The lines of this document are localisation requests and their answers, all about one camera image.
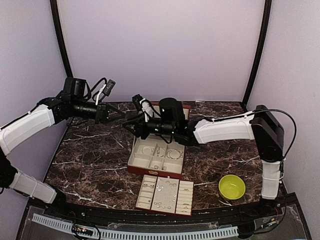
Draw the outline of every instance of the yellow-green bowl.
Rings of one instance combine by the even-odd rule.
[[[227,200],[237,200],[246,192],[244,181],[236,175],[226,175],[219,181],[219,191]]]

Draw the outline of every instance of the jewelry box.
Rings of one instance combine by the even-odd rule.
[[[159,112],[159,106],[153,105]],[[190,116],[190,106],[183,106],[185,119]],[[185,146],[175,140],[167,144],[162,138],[150,134],[145,140],[138,138],[132,149],[127,170],[132,174],[182,178]]]
[[[175,215],[192,215],[194,183],[144,175],[135,207]]]

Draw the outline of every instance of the white panel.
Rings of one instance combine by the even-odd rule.
[[[248,108],[279,108],[296,120],[297,139],[284,164],[284,181],[296,192],[313,239],[319,239],[320,215],[320,1],[277,0],[272,4],[256,83]],[[274,114],[285,128],[291,121]]]
[[[116,81],[109,101],[135,94],[241,101],[264,0],[68,0],[60,17],[74,75]]]
[[[63,88],[66,73],[49,0],[0,1],[0,76],[0,126]],[[62,122],[37,133],[8,159],[24,173],[43,180],[65,129]],[[7,189],[0,196],[1,240],[16,239],[27,200]]]

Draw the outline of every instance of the removable jewelry tray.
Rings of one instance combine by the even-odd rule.
[[[135,207],[176,215],[192,215],[194,183],[144,175]]]
[[[154,105],[154,108],[159,111],[158,105]],[[189,119],[190,107],[184,105],[183,112],[185,118]],[[174,140],[167,144],[161,137],[150,134],[145,140],[136,140],[127,170],[132,174],[181,179],[184,156],[185,146]]]

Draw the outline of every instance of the marble table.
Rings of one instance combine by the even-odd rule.
[[[184,102],[191,105],[191,120],[218,118],[243,112],[236,102]],[[130,102],[112,103],[127,117],[137,114]],[[125,120],[95,124],[75,118],[68,128],[45,182],[66,194],[69,203],[121,210],[133,210],[142,175],[127,171],[134,136],[122,128]],[[227,174],[241,177],[245,195],[224,200],[219,180]],[[192,209],[209,209],[257,202],[262,187],[262,163],[251,140],[216,141],[186,147],[182,178],[194,182]]]

